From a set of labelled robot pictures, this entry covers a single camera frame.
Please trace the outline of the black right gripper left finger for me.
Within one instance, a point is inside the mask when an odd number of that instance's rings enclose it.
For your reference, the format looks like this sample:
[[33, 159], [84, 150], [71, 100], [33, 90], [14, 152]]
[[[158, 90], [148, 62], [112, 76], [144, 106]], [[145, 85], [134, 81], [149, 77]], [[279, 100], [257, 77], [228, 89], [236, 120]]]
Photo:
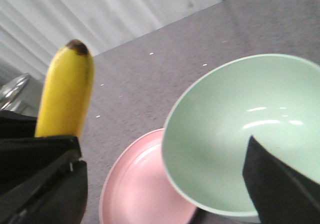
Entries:
[[88, 199], [79, 140], [35, 137], [36, 122], [12, 111], [0, 113], [0, 221], [79, 224]]

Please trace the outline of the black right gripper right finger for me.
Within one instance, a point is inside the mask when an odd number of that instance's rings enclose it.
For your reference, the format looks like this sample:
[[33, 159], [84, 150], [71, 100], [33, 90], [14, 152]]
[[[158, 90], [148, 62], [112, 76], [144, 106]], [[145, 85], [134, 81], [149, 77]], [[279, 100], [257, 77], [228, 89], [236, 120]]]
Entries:
[[320, 185], [272, 155], [253, 136], [242, 176], [262, 224], [320, 222]]

